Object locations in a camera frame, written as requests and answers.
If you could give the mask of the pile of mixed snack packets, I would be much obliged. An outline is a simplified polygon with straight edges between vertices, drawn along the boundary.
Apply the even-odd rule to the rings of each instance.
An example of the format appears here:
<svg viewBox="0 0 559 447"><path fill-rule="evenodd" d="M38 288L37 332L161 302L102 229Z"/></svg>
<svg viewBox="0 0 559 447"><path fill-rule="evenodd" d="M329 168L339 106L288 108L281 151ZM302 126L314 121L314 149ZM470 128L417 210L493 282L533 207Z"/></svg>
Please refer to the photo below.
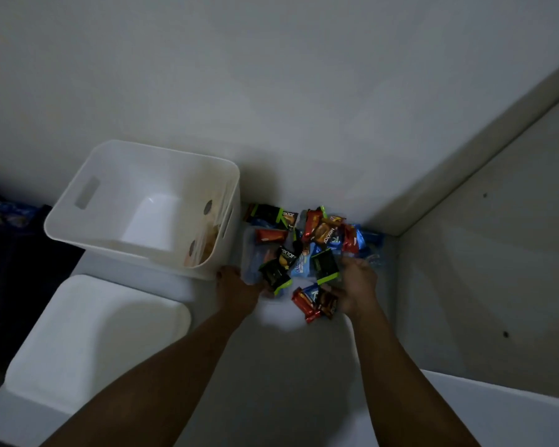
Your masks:
<svg viewBox="0 0 559 447"><path fill-rule="evenodd" d="M303 253L309 256L309 264L314 266L314 283L334 285L341 282L342 258L364 259L362 251L366 249L366 241L363 231L370 231L359 224L349 223L344 216L328 213L322 205L295 212L253 203L248 206L244 220L249 226L259 227L255 238L257 244L275 243L279 246L276 253L267 257L259 267L262 275L259 282L267 281L276 295L292 285L289 270Z"/></svg>

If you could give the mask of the person's right forearm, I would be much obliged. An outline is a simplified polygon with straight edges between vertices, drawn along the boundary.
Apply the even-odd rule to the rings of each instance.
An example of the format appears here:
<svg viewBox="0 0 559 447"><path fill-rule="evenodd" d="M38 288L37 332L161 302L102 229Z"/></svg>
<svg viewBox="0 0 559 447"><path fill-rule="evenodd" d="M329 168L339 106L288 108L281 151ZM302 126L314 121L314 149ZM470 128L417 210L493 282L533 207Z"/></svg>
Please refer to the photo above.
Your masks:
<svg viewBox="0 0 559 447"><path fill-rule="evenodd" d="M378 304L347 316L379 447L480 447L405 352Z"/></svg>

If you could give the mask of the white plastic lid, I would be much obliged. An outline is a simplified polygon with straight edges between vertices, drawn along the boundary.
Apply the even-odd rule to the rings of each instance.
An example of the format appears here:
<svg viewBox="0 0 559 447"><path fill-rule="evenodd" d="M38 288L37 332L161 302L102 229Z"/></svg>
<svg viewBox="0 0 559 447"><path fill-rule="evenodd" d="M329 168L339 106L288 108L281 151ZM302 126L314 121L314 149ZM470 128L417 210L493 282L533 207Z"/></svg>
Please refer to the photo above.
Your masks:
<svg viewBox="0 0 559 447"><path fill-rule="evenodd" d="M122 374L184 337L180 302L88 275L66 279L10 362L8 392L74 414Z"/></svg>

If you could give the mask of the clear plastic container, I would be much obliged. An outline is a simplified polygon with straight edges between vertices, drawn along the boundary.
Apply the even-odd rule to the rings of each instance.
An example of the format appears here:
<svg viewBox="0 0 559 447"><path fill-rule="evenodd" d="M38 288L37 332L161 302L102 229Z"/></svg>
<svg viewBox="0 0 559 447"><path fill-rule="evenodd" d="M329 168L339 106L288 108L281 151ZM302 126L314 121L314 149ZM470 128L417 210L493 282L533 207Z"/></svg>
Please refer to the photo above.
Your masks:
<svg viewBox="0 0 559 447"><path fill-rule="evenodd" d="M264 245L256 243L258 226L249 226L244 230L243 250L241 254L242 279L247 284L255 284L262 279L259 267L267 257L272 257L279 246L275 243ZM397 293L397 241L394 237L363 231L366 249L362 251L364 259L378 275L377 298L385 311L394 312ZM314 266L309 264L309 256L304 253L289 270L293 286L315 282Z"/></svg>

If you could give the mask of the person's left hand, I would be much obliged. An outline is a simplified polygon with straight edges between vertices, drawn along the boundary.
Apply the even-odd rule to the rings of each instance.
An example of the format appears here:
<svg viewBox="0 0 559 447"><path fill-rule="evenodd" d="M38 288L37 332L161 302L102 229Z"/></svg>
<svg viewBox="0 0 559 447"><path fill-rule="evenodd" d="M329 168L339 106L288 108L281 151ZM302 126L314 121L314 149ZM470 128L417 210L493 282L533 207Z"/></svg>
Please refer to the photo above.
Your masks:
<svg viewBox="0 0 559 447"><path fill-rule="evenodd" d="M257 305L261 293L268 285L261 281L247 284L241 278L241 270L224 265L216 273L216 298L219 311L233 319L243 321Z"/></svg>

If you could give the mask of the white plastic storage basket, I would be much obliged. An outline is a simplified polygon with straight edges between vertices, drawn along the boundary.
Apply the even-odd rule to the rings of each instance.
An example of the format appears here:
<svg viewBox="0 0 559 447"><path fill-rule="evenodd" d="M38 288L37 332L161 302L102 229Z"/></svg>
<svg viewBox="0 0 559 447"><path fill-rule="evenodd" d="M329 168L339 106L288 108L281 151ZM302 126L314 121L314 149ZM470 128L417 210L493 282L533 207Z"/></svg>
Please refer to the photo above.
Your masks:
<svg viewBox="0 0 559 447"><path fill-rule="evenodd" d="M224 158L110 140L91 151L44 230L112 259L213 280L239 226L239 179Z"/></svg>

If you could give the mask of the person's left forearm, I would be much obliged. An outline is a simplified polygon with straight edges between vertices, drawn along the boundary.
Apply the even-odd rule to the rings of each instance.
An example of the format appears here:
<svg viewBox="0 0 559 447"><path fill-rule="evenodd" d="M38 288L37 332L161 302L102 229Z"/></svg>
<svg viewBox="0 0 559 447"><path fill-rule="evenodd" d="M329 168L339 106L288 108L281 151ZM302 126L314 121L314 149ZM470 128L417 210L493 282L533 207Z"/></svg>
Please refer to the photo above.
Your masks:
<svg viewBox="0 0 559 447"><path fill-rule="evenodd" d="M173 447L254 306L225 305L106 386L40 447Z"/></svg>

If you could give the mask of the red snack bar wrapper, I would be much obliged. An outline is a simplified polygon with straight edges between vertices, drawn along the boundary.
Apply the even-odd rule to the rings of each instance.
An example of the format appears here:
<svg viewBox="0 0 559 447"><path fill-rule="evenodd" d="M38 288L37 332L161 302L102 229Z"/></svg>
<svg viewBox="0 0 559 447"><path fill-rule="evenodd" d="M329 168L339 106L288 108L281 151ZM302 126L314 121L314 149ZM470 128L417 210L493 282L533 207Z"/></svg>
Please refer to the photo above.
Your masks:
<svg viewBox="0 0 559 447"><path fill-rule="evenodd" d="M306 323L313 323L314 320L321 317L320 309L309 301L301 287L297 287L291 296L291 301L304 314Z"/></svg>

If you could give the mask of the brown snack bar wrapper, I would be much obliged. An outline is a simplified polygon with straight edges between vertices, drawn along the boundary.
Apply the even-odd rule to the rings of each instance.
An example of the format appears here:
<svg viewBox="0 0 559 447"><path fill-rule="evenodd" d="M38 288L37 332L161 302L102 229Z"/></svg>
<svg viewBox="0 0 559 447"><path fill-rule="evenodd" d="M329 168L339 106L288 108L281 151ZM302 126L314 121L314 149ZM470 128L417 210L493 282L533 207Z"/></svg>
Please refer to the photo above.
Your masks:
<svg viewBox="0 0 559 447"><path fill-rule="evenodd" d="M323 316L332 319L337 311L339 298L327 290L320 289L318 292L318 310Z"/></svg>

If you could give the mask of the dark blue fabric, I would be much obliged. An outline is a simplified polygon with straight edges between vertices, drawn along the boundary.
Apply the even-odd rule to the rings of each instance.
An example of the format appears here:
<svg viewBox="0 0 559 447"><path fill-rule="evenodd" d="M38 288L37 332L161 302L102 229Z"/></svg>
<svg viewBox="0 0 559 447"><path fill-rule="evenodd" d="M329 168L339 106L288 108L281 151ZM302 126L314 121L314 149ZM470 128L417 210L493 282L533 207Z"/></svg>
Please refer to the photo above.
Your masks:
<svg viewBox="0 0 559 447"><path fill-rule="evenodd" d="M28 205L0 195L0 372L7 366L83 255L50 239L50 205Z"/></svg>

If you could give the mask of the white box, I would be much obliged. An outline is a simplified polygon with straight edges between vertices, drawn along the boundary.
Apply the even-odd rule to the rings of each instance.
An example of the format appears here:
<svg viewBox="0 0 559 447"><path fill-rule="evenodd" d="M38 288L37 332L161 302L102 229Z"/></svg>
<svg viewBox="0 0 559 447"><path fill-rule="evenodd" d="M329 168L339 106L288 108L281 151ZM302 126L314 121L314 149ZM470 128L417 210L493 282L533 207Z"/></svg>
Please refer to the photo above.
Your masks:
<svg viewBox="0 0 559 447"><path fill-rule="evenodd" d="M559 398L423 370L482 447L559 447Z"/></svg>

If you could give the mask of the person's right hand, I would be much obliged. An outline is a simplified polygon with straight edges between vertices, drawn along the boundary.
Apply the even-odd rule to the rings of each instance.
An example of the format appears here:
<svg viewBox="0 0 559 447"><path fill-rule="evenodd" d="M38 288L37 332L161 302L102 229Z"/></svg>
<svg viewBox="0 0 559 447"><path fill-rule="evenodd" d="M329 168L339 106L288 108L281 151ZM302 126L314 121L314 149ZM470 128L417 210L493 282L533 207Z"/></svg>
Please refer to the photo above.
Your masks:
<svg viewBox="0 0 559 447"><path fill-rule="evenodd" d="M354 325L363 319L381 312L376 296L378 277L363 259L343 257L341 277L338 285L322 284L321 287L337 296L339 310Z"/></svg>

